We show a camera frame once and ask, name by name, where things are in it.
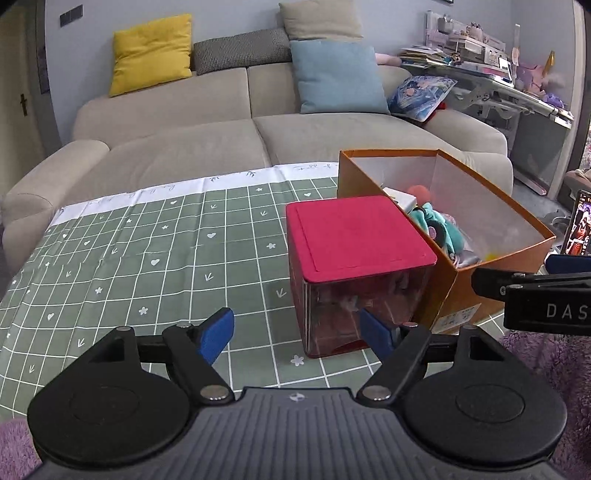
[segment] phone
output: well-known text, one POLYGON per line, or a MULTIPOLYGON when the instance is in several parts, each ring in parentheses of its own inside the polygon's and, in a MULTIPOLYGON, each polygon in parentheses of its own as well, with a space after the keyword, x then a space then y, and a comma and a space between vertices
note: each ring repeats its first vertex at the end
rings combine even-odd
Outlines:
POLYGON ((589 241, 591 241, 591 193, 579 190, 560 253, 589 257, 591 256, 589 241))

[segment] purple carpet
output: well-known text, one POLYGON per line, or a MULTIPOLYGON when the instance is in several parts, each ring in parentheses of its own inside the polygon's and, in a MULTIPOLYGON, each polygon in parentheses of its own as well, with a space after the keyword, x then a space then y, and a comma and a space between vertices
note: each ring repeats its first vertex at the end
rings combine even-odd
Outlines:
POLYGON ((0 424, 0 480, 21 480, 41 465, 27 421, 0 424))
POLYGON ((569 480, 591 480, 591 338, 511 332, 501 343, 566 403, 569 418, 552 463, 569 480))

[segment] orange box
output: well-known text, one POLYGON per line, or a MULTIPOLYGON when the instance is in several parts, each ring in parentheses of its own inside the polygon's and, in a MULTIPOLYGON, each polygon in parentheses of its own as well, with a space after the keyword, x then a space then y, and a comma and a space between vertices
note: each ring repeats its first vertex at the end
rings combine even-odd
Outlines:
POLYGON ((437 255, 414 321, 435 333, 477 323, 504 304, 472 290, 476 267, 536 273, 554 234, 487 179, 440 150, 349 150, 340 153, 337 197, 384 195, 383 187, 406 192, 426 186, 436 211, 454 217, 471 250, 483 259, 457 269, 448 256, 410 219, 437 255))

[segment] wall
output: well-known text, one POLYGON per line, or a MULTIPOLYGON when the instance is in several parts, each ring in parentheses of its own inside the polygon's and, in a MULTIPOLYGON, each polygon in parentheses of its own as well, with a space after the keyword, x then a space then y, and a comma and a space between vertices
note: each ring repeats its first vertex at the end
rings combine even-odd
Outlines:
MULTIPOLYGON (((277 0, 87 0, 83 18, 60 28, 60 14, 80 1, 46 3, 47 66, 64 143, 70 140, 77 110, 109 90, 115 30, 188 12, 193 14, 193 40, 198 41, 280 22, 277 0)), ((512 36, 511 0, 456 0, 454 5, 438 0, 357 0, 356 4, 367 41, 383 53, 422 42, 427 10, 449 12, 461 22, 479 22, 502 40, 512 36)))
POLYGON ((566 85, 556 90, 570 104, 574 81, 574 9, 570 0, 512 0, 513 24, 521 25, 519 62, 544 65, 550 51, 556 52, 553 72, 566 85))

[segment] sofa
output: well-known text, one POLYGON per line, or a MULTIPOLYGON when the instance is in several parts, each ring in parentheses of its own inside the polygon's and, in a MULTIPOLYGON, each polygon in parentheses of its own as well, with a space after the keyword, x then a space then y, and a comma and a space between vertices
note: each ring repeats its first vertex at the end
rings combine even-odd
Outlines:
MULTIPOLYGON (((380 66, 389 96, 409 72, 380 66)), ((77 114, 72 142, 29 172, 2 202, 14 272, 57 209, 97 197, 277 164, 337 161, 351 148, 441 149, 511 194, 505 137, 440 110, 424 128, 389 115, 300 115, 291 63, 221 70, 101 97, 77 114)))

